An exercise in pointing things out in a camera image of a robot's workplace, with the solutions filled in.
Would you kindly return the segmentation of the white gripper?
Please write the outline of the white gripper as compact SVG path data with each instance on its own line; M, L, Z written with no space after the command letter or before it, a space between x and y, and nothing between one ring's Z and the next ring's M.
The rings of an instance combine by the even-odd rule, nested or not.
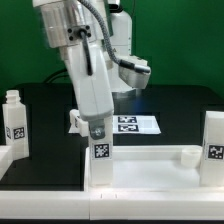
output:
M92 75L87 73L81 44L66 48L65 64L73 84L80 116L84 121L90 121L91 138L99 140L105 137L103 119L113 115L114 105L103 52L97 44L91 44L89 51Z

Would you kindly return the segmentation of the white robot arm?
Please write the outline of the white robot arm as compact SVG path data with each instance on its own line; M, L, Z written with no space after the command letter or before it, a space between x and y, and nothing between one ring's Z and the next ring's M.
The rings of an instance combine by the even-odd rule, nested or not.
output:
M32 0L40 11L49 46L57 48L71 82L80 118L93 141L112 138L114 104L108 65L118 66L118 77L143 88L151 73L133 56L113 51L106 23L107 0Z

